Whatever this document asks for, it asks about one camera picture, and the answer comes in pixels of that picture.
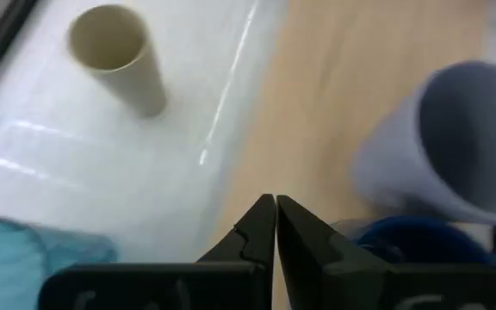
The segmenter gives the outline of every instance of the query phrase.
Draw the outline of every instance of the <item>cup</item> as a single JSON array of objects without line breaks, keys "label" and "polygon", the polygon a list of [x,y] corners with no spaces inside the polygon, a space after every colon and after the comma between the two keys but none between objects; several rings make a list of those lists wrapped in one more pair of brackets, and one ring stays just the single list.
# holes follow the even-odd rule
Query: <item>cup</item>
[{"label": "cup", "polygon": [[72,23],[68,44],[79,64],[141,115],[164,108],[155,52],[138,14],[116,4],[89,9]]},{"label": "cup", "polygon": [[354,241],[391,264],[496,264],[496,257],[464,232],[417,216],[378,220]]},{"label": "cup", "polygon": [[374,204],[496,225],[496,66],[432,74],[363,142],[352,168]]}]

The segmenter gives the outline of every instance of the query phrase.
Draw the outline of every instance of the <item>blue cup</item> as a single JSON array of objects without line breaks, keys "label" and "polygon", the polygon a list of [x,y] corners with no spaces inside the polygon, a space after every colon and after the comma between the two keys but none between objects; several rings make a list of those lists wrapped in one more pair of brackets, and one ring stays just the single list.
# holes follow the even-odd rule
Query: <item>blue cup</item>
[{"label": "blue cup", "polygon": [[43,282],[73,264],[117,260],[103,236],[0,219],[0,309],[34,310]]},{"label": "blue cup", "polygon": [[385,261],[421,264],[496,264],[466,233],[440,220],[394,216],[365,227],[354,240]]}]

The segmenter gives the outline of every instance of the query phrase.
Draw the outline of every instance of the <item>wooden surface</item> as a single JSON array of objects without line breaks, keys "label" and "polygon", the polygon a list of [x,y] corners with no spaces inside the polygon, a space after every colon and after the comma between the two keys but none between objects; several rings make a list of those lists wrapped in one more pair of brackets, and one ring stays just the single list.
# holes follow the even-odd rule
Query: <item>wooden surface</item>
[{"label": "wooden surface", "polygon": [[[360,141],[432,71],[478,59],[487,0],[290,0],[231,176],[223,237],[262,193],[326,222],[371,215],[350,185]],[[287,309],[276,259],[275,309]]]}]

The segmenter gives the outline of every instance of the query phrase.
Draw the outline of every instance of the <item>white surface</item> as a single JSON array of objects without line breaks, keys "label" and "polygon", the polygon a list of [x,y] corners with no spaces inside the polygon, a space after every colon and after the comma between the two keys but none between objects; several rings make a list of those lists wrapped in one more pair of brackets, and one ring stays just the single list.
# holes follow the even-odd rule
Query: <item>white surface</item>
[{"label": "white surface", "polygon": [[142,119],[65,50],[71,20],[98,3],[40,1],[0,65],[0,215],[106,234],[127,261],[195,260],[288,4],[126,1],[169,98]]}]

